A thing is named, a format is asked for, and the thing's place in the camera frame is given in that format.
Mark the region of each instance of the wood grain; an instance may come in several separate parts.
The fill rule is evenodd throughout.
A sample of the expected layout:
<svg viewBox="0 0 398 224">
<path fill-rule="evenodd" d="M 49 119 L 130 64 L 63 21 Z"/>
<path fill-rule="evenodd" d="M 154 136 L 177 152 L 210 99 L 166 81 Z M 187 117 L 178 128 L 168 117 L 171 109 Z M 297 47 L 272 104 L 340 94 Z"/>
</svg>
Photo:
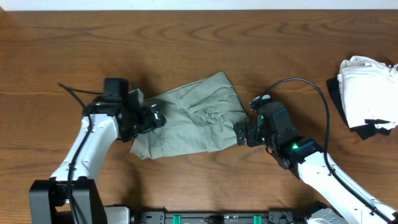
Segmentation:
<svg viewBox="0 0 398 224">
<path fill-rule="evenodd" d="M 343 59 L 398 62 L 396 11 L 8 12 L 0 26 L 0 223 L 30 223 L 28 191 L 47 179 L 76 138 L 81 108 L 57 86 L 100 90 L 129 78 L 146 96 L 226 72 L 241 103 L 287 77 L 327 93 Z M 330 154 L 370 194 L 398 208 L 398 140 L 366 141 L 331 108 Z M 82 95 L 85 102 L 92 96 Z M 304 83 L 274 97 L 299 130 L 322 142 L 325 109 Z M 267 210 L 325 202 L 263 147 L 140 160 L 116 142 L 99 177 L 103 203 L 139 209 Z"/>
</svg>

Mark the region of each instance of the folded white clothes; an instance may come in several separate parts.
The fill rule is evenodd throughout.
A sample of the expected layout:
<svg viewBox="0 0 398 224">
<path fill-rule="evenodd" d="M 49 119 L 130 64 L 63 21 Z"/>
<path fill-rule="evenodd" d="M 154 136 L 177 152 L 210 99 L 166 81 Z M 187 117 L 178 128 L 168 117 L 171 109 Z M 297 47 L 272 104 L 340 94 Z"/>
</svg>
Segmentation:
<svg viewBox="0 0 398 224">
<path fill-rule="evenodd" d="M 398 64 L 387 66 L 368 57 L 344 60 L 337 75 L 342 107 L 350 128 L 383 120 L 377 128 L 398 124 Z"/>
<path fill-rule="evenodd" d="M 236 144 L 233 124 L 248 119 L 224 72 L 146 100 L 156 103 L 165 126 L 139 134 L 130 152 L 156 159 L 213 152 Z"/>
</svg>

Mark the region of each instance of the green cloth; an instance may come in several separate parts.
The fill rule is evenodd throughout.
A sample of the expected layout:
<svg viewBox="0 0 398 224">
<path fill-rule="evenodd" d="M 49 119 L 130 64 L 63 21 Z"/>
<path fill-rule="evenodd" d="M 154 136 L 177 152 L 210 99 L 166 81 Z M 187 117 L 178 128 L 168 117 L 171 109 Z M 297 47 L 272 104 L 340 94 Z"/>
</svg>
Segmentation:
<svg viewBox="0 0 398 224">
<path fill-rule="evenodd" d="M 141 159 L 223 150 L 236 144 L 233 124 L 248 119 L 224 72 L 180 86 L 146 103 L 159 105 L 166 124 L 138 135 L 130 152 Z"/>
</svg>

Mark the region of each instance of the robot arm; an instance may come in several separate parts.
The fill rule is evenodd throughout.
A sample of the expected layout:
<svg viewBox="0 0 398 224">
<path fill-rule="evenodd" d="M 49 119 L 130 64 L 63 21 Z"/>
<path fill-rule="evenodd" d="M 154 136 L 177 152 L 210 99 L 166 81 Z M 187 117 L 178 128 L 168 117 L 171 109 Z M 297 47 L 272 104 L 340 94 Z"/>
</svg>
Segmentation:
<svg viewBox="0 0 398 224">
<path fill-rule="evenodd" d="M 58 223 L 55 207 L 66 202 L 70 202 L 75 223 L 130 221 L 128 208 L 103 207 L 96 188 L 98 175 L 118 136 L 124 142 L 133 140 L 163 126 L 165 117 L 157 105 L 142 105 L 140 90 L 128 89 L 127 80 L 107 78 L 102 96 L 84 107 L 80 132 L 67 157 L 49 180 L 36 180 L 30 188 L 33 223 Z"/>
<path fill-rule="evenodd" d="M 86 177 L 97 182 L 105 155 L 109 147 L 119 136 L 118 122 L 115 116 L 108 116 L 107 114 L 91 114 L 90 116 L 94 123 L 93 130 L 77 157 L 72 180 L 77 180 L 79 177 Z M 68 165 L 88 131 L 88 125 L 88 118 L 85 116 L 81 120 L 80 132 L 75 143 L 73 143 L 72 148 L 60 167 L 51 175 L 51 178 L 55 178 L 56 181 L 68 180 Z"/>
<path fill-rule="evenodd" d="M 257 112 L 257 121 L 237 123 L 234 128 L 238 144 L 244 144 L 247 139 L 249 147 L 265 144 L 270 153 L 284 168 L 290 170 L 296 178 L 320 192 L 350 224 L 387 223 L 381 216 L 375 214 L 364 203 L 356 198 L 331 174 L 325 162 L 325 154 L 321 145 L 310 138 L 299 135 L 293 126 L 289 113 L 283 103 L 273 102 L 269 95 L 256 98 L 251 103 Z M 365 200 L 377 212 L 389 220 L 393 220 L 396 211 L 384 205 L 361 188 L 348 177 L 327 154 L 328 162 L 334 173 L 353 192 Z M 330 214 L 330 218 L 308 217 L 308 223 L 336 223 L 339 216 Z"/>
</svg>

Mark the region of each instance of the green clamp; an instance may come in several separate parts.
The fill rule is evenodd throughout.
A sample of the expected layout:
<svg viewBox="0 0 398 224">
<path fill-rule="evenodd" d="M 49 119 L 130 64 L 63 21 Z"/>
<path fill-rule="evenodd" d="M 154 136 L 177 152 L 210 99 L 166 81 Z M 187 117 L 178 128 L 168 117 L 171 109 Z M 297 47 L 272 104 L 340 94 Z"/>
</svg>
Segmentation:
<svg viewBox="0 0 398 224">
<path fill-rule="evenodd" d="M 173 224 L 181 224 L 181 215 L 174 215 L 173 216 Z"/>
<path fill-rule="evenodd" d="M 253 217 L 253 223 L 254 224 L 261 224 L 261 220 L 262 220 L 262 217 L 260 215 L 255 215 Z"/>
</svg>

